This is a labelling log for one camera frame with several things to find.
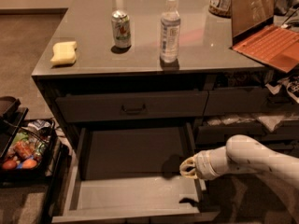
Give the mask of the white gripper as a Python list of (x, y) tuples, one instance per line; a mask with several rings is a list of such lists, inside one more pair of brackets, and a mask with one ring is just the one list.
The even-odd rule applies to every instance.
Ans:
[(225, 149), (203, 150), (186, 159), (180, 166), (180, 174), (190, 179), (213, 180), (229, 171)]

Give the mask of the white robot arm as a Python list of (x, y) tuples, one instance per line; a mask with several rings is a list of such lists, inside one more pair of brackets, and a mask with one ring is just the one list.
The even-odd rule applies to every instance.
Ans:
[(299, 159), (276, 152), (257, 140), (238, 134), (224, 147), (203, 150), (186, 159), (180, 166), (182, 176), (214, 180), (227, 174), (267, 172), (299, 188)]

